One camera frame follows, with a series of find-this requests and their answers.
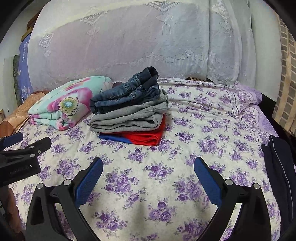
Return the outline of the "purple floral bed sheet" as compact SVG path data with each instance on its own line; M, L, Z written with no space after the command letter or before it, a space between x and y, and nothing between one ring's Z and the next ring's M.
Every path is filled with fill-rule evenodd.
M216 211L193 169L196 157L223 178L264 193L271 237L280 236L280 210L267 176L262 144L275 130L259 108L259 91L162 79L168 94L166 126L157 146L131 145L97 137L90 117L60 132L26 124L15 149L49 137L51 149L39 156L41 172L11 185L22 223L39 183L47 186L86 169L100 157L103 174L81 211L101 240L196 240Z

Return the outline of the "beige striped curtain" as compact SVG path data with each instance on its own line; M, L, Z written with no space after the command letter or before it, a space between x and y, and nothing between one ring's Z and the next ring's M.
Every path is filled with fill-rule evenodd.
M273 119L288 133L295 135L296 114L296 58L295 39L278 16L281 44L281 80L273 110Z

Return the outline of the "folded red blue garment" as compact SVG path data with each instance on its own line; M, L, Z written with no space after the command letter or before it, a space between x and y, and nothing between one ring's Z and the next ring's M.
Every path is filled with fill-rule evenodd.
M119 133L100 133L98 137L103 140L117 141L133 145L157 146L162 139L166 117L162 116L159 127L152 131L119 132Z

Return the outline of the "orange brown quilt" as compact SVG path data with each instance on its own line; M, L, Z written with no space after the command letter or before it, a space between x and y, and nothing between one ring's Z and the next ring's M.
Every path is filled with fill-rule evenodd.
M17 109L14 110L12 114L10 114L7 118L1 121L1 125L0 125L1 138L11 136L17 130L19 130L21 125L25 123L29 118L29 114L28 114L29 109L37 101L39 101L42 97L44 97L47 93L49 93L48 90L33 92L24 101L23 104L21 104Z

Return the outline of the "blue denim jeans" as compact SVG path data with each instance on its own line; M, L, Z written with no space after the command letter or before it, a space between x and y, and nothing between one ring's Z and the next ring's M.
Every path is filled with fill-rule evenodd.
M92 97L90 109L94 114L108 113L126 106L138 105L160 97L159 74L147 67L128 80Z

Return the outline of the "folded floral teal blanket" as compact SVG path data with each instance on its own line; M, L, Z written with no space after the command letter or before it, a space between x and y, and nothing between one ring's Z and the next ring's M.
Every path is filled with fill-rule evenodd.
M74 127L91 109L93 96L111 89L113 83L105 76L72 80L47 93L28 111L29 122L64 131Z

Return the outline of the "folded grey sweatpants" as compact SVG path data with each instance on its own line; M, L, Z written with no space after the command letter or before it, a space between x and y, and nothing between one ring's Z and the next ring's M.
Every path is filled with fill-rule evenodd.
M130 105L108 113L96 114L90 128L96 133L143 132L159 128L168 110L168 95L159 90L160 97L141 105Z

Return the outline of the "white lace headboard cover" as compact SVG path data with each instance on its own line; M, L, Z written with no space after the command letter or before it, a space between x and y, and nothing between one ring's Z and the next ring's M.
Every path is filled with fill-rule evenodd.
M125 82L148 66L161 78L254 87L248 1L50 1L29 41L35 90L93 75Z

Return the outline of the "dark navy garment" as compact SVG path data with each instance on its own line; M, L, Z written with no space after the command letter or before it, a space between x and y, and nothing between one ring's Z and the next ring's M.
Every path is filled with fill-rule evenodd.
M280 233L295 219L295 166L288 143L273 135L262 144L264 163L273 195L280 209Z

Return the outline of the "blue patterned board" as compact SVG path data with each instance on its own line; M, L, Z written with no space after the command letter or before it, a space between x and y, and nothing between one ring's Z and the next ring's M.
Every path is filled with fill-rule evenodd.
M28 72L28 45L30 34L21 42L19 55L13 57L13 77L17 106L20 106L33 92Z

